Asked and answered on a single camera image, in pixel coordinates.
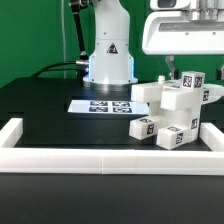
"white cube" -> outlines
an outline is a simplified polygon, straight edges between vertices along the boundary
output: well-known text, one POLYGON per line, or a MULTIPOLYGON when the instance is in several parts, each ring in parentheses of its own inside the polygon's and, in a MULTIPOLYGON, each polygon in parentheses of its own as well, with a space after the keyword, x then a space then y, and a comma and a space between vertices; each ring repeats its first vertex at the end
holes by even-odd
POLYGON ((180 126, 169 126, 158 130, 158 146, 171 150, 180 145, 188 143, 189 128, 180 126))
POLYGON ((139 140, 158 133, 158 129, 166 124, 162 116, 147 116, 131 121, 129 135, 139 140))
POLYGON ((201 89, 204 86, 205 73, 202 72, 183 72, 181 88, 188 90, 201 89))

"black cube face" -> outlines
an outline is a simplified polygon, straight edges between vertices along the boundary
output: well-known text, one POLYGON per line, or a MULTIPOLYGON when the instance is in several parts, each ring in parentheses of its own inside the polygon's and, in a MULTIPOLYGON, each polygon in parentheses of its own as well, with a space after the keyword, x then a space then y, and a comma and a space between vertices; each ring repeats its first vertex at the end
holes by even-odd
POLYGON ((204 91, 204 97, 203 97, 203 101, 208 101, 209 98, 209 91, 204 91))
POLYGON ((150 124, 147 129, 147 135, 151 135, 154 132, 154 124, 150 124))
POLYGON ((184 78, 183 78, 183 86, 184 87, 191 88, 192 82, 193 82, 193 79, 191 76, 187 76, 187 75, 184 76, 184 78))
POLYGON ((177 0, 158 0, 159 8, 174 8, 177 0))
POLYGON ((201 88, 202 87, 203 78, 202 77, 196 77, 194 88, 201 88))
POLYGON ((184 137, 184 134, 183 133, 180 133, 180 134, 177 135, 177 139, 176 139, 176 144, 177 145, 180 144, 180 143, 182 143, 183 137, 184 137))

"black cable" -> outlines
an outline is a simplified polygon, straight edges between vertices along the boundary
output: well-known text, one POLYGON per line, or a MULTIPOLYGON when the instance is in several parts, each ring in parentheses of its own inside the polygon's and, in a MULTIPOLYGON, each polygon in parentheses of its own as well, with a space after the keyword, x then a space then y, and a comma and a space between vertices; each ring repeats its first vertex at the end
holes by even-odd
POLYGON ((83 69, 81 69, 81 68, 65 68, 65 69, 49 69, 49 70, 47 69, 47 70, 41 71, 35 77, 33 77, 33 76, 32 77, 37 78, 38 76, 40 76, 44 72, 58 72, 58 71, 83 71, 83 69))
POLYGON ((47 70, 49 70, 51 68, 55 68, 55 67, 59 67, 59 66, 64 66, 64 65, 76 65, 76 63, 71 61, 71 62, 60 62, 60 63, 48 65, 48 66, 42 68, 41 70, 39 70, 38 72, 34 73, 33 75, 31 75, 31 77, 36 78, 36 77, 38 77, 44 71, 47 71, 47 70))

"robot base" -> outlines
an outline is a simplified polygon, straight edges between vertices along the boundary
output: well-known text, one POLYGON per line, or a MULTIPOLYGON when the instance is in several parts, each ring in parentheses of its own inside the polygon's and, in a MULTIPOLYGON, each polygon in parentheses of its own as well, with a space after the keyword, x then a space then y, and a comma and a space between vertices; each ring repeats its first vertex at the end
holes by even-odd
POLYGON ((128 84, 112 85, 112 84, 99 84, 99 83, 94 83, 94 82, 84 80, 83 85, 86 88, 91 88, 91 89, 96 89, 101 91, 127 91, 131 89, 131 86, 133 84, 136 84, 137 82, 138 80, 134 79, 128 84))

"white robot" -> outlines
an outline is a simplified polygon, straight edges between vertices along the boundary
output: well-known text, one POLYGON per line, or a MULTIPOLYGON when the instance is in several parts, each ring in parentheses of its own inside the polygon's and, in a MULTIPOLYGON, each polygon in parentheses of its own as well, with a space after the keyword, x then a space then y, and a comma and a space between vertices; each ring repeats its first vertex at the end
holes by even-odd
MULTIPOLYGON (((223 54, 224 1, 151 0, 143 51, 149 55, 223 54)), ((222 86, 204 84, 205 74, 183 72, 181 80, 139 84, 132 100, 150 103, 149 116, 130 123, 137 139, 157 135, 157 145, 174 149, 197 139, 201 105, 224 95, 222 86)))
POLYGON ((72 0, 70 5, 75 13, 88 5, 95 10, 95 51, 89 58, 84 86, 120 91, 136 83, 134 60, 128 50, 130 16, 120 1, 72 0))

